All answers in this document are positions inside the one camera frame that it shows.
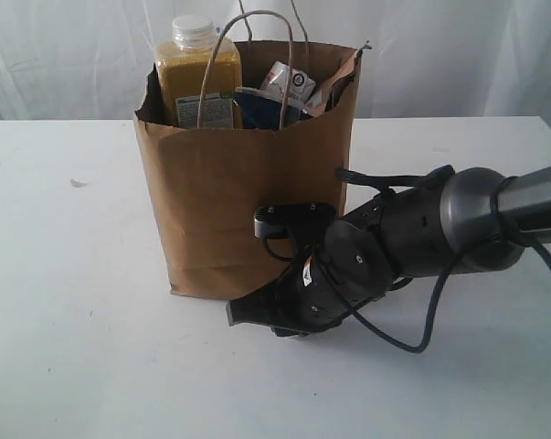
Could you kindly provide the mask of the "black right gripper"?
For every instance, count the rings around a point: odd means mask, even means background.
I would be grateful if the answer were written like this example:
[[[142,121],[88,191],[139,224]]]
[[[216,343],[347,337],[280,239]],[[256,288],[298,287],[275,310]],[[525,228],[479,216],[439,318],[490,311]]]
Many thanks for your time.
[[[318,262],[306,256],[277,280],[227,302],[228,324],[271,327],[276,337],[307,337],[338,327],[347,316]]]

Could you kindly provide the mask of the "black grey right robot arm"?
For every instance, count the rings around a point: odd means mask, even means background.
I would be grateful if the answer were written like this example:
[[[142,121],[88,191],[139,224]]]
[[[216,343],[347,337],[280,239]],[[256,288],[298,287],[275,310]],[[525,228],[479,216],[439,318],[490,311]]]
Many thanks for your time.
[[[551,272],[551,166],[510,177],[451,166],[424,176],[335,173],[375,196],[344,215],[323,202],[257,209],[256,237],[289,240],[292,254],[278,278],[228,302],[231,325],[264,326],[279,337],[322,333],[386,293],[434,277],[422,338],[402,345],[420,353],[450,276],[506,270],[528,248]]]

